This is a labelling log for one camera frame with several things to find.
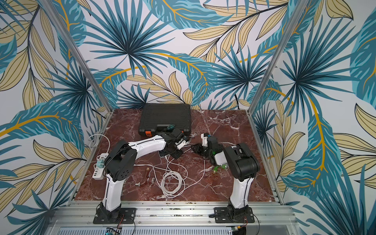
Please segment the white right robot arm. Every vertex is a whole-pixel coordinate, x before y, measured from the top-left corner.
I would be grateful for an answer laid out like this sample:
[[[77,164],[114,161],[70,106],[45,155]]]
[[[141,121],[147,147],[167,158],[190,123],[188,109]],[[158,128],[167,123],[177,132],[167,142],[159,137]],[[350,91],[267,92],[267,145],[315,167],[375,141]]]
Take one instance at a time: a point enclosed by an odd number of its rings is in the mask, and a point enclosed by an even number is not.
[[[224,147],[216,137],[207,133],[201,135],[202,144],[193,146],[194,153],[208,159],[214,166],[227,165],[234,178],[233,191],[226,207],[214,208],[209,215],[216,223],[255,222],[248,205],[251,184],[260,170],[260,164],[248,145],[239,143]]]

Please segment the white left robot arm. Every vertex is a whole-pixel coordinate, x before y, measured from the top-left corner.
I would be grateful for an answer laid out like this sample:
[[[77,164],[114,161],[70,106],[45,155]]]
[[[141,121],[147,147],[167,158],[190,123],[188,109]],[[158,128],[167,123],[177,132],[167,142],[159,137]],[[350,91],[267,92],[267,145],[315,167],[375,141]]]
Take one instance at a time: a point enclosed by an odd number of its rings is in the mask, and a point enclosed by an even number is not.
[[[147,154],[158,152],[160,156],[170,155],[179,158],[190,137],[180,130],[160,132],[155,136],[137,142],[119,141],[110,153],[101,154],[98,158],[92,178],[106,179],[104,198],[97,206],[94,224],[116,224],[130,219],[135,215],[135,208],[121,206],[123,184],[131,175],[135,161]]]

